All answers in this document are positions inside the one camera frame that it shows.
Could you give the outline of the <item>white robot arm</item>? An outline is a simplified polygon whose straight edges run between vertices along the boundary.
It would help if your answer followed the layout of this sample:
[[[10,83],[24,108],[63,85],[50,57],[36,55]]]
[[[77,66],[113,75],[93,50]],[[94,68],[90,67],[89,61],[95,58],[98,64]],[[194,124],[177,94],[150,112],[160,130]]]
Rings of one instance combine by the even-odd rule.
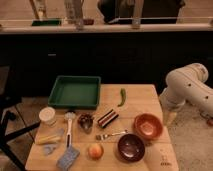
[[[159,95],[164,125],[168,126],[174,121],[186,101],[213,114],[213,88],[205,84],[208,76],[207,68],[200,63],[174,69],[166,75],[167,87]]]

